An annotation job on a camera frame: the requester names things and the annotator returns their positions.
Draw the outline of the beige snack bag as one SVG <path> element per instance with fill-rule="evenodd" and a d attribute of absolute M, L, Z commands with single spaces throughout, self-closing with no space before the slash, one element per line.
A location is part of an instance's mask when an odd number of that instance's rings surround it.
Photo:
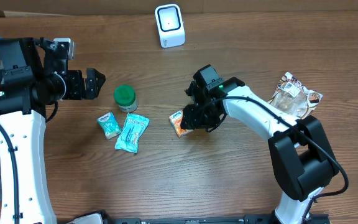
<path fill-rule="evenodd" d="M 286 72 L 267 103 L 284 113 L 303 119 L 316 109 L 322 98 L 322 94 L 307 89 L 295 76 Z"/>

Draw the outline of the teal flushable wipes pack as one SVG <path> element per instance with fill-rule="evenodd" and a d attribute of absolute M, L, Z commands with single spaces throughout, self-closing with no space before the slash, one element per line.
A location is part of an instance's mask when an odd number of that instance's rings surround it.
<path fill-rule="evenodd" d="M 137 153 L 139 138 L 147 129 L 150 120 L 144 116 L 128 113 L 124 122 L 122 133 L 119 135 L 115 149 Z"/>

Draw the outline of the green lidded jar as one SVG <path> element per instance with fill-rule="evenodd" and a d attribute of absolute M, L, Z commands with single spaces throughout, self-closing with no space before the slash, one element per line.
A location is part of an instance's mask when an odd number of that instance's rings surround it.
<path fill-rule="evenodd" d="M 114 100 L 119 109 L 126 113 L 135 111 L 139 105 L 135 90 L 130 85 L 119 85 L 114 90 Z"/>

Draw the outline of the green Kleenex Play tissue pack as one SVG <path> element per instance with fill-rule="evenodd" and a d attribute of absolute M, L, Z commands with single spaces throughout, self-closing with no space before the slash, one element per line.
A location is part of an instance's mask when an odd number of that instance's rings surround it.
<path fill-rule="evenodd" d="M 103 129 L 106 139 L 111 139 L 121 134 L 121 127 L 111 112 L 99 117 L 97 122 Z"/>

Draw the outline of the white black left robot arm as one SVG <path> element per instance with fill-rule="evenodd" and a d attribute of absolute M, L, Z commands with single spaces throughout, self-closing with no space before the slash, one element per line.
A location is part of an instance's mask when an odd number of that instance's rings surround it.
<path fill-rule="evenodd" d="M 56 223 L 44 160 L 48 105 L 98 97 L 105 76 L 70 70 L 69 38 L 0 39 L 1 223 Z"/>

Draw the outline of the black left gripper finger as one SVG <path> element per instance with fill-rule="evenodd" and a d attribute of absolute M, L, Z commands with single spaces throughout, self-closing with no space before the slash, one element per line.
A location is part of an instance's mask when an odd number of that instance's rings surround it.
<path fill-rule="evenodd" d="M 105 75 L 97 71 L 95 68 L 86 69 L 86 84 L 92 86 L 103 86 L 106 81 Z"/>
<path fill-rule="evenodd" d="M 93 100 L 98 97 L 101 90 L 101 85 L 97 83 L 88 83 L 86 85 L 86 100 Z"/>

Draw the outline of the orange Kleenex tissue pack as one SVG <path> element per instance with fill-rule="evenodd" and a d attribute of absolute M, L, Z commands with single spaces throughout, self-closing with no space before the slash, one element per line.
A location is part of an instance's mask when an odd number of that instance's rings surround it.
<path fill-rule="evenodd" d="M 177 136 L 180 138 L 190 132 L 192 132 L 192 129 L 183 129 L 181 128 L 181 121 L 183 118 L 183 111 L 179 110 L 175 113 L 173 113 L 171 116 L 169 116 L 169 121 L 172 124 L 175 133 L 177 134 Z"/>

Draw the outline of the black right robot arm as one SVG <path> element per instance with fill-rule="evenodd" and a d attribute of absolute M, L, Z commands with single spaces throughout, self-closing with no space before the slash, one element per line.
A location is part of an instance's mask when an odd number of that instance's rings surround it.
<path fill-rule="evenodd" d="M 310 212 L 323 189 L 340 171 L 324 132 L 313 116 L 286 114 L 255 95 L 236 77 L 222 79 L 211 65 L 193 75 L 185 93 L 193 103 L 183 109 L 181 128 L 215 130 L 230 116 L 268 143 L 275 180 L 283 193 L 270 214 L 245 215 L 240 223 L 329 223 Z"/>

